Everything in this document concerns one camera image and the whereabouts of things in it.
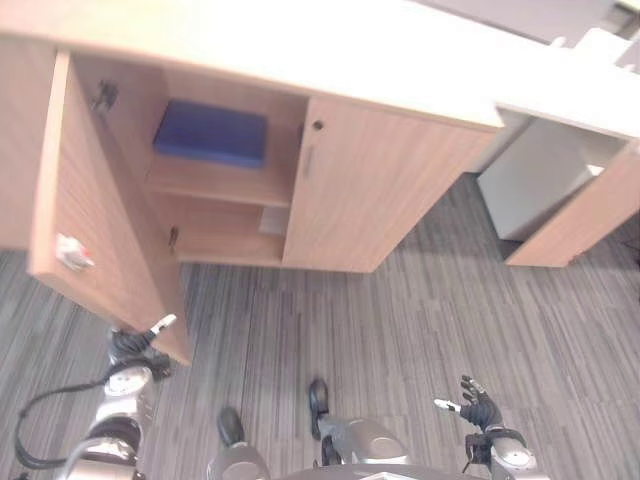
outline lock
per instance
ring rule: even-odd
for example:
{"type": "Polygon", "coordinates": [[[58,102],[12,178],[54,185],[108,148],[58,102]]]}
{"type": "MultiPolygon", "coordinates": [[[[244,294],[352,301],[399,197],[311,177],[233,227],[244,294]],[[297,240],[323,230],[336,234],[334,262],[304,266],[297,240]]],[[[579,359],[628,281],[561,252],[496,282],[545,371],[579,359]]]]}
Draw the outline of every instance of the lock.
{"type": "Polygon", "coordinates": [[[73,271],[80,271],[95,266],[91,253],[77,238],[58,234],[56,241],[56,258],[73,271]]]}

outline striped carpet floor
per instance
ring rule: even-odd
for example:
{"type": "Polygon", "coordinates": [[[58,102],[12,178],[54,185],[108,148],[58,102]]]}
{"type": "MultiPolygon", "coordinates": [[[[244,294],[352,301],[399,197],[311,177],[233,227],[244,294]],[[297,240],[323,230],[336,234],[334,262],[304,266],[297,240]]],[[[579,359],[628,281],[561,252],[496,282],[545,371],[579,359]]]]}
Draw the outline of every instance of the striped carpet floor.
{"type": "MultiPolygon", "coordinates": [[[[552,478],[638,479],[640,272],[622,243],[633,238],[637,219],[569,268],[508,268],[464,176],[371,275],[185,266],[195,357],[161,385],[142,470],[203,479],[226,404],[241,409],[274,476],[310,467],[319,448],[305,387],[323,375],[335,414],[374,417],[417,461],[457,472],[473,429],[432,399],[461,399],[470,373],[552,478]]],[[[24,254],[0,253],[0,478],[22,471],[10,439],[26,400],[106,364],[106,325],[24,269],[24,254]]],[[[28,444],[68,451],[99,396],[38,408],[28,444]]]]}

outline white desk top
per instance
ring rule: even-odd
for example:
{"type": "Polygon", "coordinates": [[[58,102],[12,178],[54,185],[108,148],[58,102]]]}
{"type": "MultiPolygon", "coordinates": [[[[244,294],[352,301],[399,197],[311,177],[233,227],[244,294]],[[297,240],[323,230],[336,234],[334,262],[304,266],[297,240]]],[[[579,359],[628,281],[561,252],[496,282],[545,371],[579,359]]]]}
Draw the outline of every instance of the white desk top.
{"type": "Polygon", "coordinates": [[[640,76],[409,1],[0,0],[0,32],[478,125],[502,125],[497,104],[640,137],[640,76]]]}

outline cabinet door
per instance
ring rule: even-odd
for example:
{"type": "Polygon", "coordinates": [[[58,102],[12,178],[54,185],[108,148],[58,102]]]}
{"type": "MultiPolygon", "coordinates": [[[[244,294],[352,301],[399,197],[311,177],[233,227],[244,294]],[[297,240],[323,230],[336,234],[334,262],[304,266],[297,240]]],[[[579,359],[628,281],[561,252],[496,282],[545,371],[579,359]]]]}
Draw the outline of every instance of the cabinet door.
{"type": "Polygon", "coordinates": [[[0,248],[29,248],[54,61],[51,45],[0,36],[0,248]]]}
{"type": "Polygon", "coordinates": [[[284,264],[374,270],[495,133],[311,99],[284,264]]]}
{"type": "Polygon", "coordinates": [[[87,98],[69,54],[59,53],[36,190],[30,273],[120,327],[145,330],[176,314],[178,322],[154,346],[188,363],[178,263],[128,162],[87,98]],[[79,240],[95,265],[74,271],[58,260],[59,234],[79,240]]]}
{"type": "Polygon", "coordinates": [[[604,172],[574,195],[507,259],[507,265],[566,267],[640,208],[640,142],[629,141],[604,172]]]}

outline blue cushion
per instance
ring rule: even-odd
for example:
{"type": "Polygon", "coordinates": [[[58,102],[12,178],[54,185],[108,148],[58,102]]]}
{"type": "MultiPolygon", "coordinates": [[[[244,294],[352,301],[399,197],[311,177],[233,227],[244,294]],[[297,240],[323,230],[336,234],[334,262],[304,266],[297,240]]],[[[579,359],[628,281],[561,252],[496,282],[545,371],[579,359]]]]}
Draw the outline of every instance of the blue cushion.
{"type": "Polygon", "coordinates": [[[171,100],[153,146],[166,155],[260,168],[266,137],[263,116],[171,100]]]}

